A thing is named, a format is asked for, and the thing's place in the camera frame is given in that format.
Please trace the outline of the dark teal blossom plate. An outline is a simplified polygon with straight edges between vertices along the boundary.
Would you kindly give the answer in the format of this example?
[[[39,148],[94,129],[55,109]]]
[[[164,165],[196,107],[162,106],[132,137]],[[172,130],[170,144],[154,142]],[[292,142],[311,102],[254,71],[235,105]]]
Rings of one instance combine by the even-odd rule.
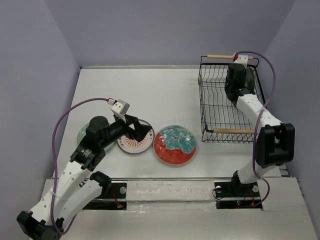
[[[251,94],[255,94],[255,77],[251,67],[246,67],[245,86]]]

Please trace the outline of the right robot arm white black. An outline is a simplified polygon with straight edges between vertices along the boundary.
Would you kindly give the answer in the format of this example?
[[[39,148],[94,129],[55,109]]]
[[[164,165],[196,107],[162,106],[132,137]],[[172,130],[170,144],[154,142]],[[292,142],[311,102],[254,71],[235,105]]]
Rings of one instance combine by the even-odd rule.
[[[263,106],[255,93],[253,73],[243,64],[228,66],[225,93],[254,124],[252,160],[233,174],[230,183],[231,192],[242,196],[268,171],[293,160],[295,127],[281,122]]]

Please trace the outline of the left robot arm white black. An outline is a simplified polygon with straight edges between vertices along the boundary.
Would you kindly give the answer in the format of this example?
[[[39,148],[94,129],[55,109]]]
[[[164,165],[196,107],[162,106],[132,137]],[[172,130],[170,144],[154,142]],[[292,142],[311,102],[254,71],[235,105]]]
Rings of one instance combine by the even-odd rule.
[[[33,240],[59,240],[83,207],[110,194],[111,178],[95,171],[105,148],[122,136],[141,142],[151,130],[130,115],[115,117],[112,124],[104,116],[92,118],[57,182],[31,210],[17,216],[22,231]]]

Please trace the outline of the white sunburst pattern plate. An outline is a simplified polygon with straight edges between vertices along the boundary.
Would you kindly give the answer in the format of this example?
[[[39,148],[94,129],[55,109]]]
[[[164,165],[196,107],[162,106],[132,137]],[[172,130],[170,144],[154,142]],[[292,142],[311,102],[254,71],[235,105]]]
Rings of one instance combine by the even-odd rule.
[[[126,136],[122,136],[116,143],[123,152],[131,155],[137,155],[145,152],[152,146],[154,137],[155,132],[154,129],[151,128],[142,141],[136,141]]]

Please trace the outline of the red teal floral plate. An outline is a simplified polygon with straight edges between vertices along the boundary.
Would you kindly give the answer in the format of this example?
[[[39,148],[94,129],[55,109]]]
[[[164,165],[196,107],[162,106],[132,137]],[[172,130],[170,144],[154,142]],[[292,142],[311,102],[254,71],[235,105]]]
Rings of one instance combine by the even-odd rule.
[[[181,125],[169,125],[155,135],[153,149],[160,161],[171,166],[190,162],[197,152],[197,140]]]

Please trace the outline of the light green flower plate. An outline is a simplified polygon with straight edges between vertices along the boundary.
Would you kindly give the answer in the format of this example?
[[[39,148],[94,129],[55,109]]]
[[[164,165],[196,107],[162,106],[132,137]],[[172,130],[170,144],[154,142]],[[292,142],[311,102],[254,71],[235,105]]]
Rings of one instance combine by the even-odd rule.
[[[78,132],[77,137],[76,137],[76,144],[79,145],[80,142],[83,140],[83,138],[86,136],[86,129],[89,126],[89,123],[85,124]],[[114,145],[115,143],[112,142],[109,144],[107,147],[104,148],[104,152],[108,152]]]

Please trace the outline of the metal table rail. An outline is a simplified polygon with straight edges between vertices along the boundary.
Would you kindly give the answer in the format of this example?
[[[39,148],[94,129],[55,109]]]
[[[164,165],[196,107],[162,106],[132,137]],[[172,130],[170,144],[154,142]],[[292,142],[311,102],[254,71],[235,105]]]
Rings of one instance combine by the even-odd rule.
[[[291,179],[292,176],[264,176],[269,179]],[[112,177],[112,181],[230,181],[231,177]]]

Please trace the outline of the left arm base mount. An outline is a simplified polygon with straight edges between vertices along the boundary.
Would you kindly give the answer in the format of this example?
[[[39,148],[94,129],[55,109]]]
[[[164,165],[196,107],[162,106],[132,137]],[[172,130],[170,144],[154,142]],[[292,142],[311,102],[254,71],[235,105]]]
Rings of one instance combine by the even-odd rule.
[[[83,207],[83,210],[126,210],[126,196],[127,183],[121,181],[112,182],[109,189],[102,188],[100,195]]]

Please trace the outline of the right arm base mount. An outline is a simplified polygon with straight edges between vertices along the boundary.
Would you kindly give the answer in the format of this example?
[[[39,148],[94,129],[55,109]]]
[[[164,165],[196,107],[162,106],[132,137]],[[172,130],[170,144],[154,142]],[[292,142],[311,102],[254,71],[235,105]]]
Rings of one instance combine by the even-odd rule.
[[[216,208],[223,209],[262,209],[261,195],[256,182],[235,186],[231,181],[216,181],[212,190]]]

